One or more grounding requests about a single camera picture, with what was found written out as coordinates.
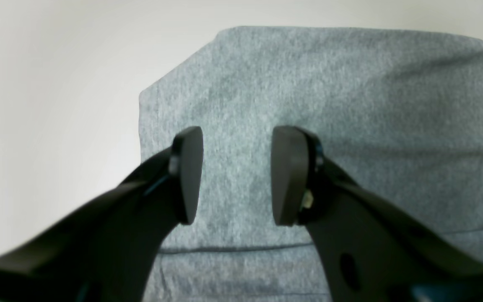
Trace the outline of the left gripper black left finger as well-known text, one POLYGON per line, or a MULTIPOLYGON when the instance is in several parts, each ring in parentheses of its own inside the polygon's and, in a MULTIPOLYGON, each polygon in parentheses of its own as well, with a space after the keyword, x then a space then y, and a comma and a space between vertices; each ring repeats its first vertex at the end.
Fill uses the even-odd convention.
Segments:
POLYGON ((203 131, 192 126, 96 197, 0 255, 0 302, 140 302, 162 242, 195 220, 203 131))

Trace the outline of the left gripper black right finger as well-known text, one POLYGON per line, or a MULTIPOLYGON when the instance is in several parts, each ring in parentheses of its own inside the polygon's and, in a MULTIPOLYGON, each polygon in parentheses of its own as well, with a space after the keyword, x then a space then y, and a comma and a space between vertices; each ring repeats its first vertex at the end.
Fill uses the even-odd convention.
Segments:
POLYGON ((483 262, 360 187, 316 134, 274 127, 271 195, 275 224, 309 233, 334 302, 483 302, 483 262))

